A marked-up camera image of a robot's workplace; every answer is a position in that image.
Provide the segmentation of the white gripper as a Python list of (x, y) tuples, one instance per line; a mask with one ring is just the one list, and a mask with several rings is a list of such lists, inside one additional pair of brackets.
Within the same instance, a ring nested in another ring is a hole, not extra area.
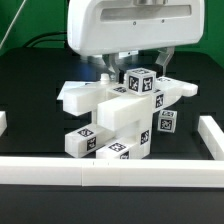
[(204, 0), (70, 0), (68, 44), (83, 56), (103, 55), (111, 80), (119, 84), (119, 52), (160, 48), (156, 64), (165, 76), (174, 46), (201, 39), (204, 16)]

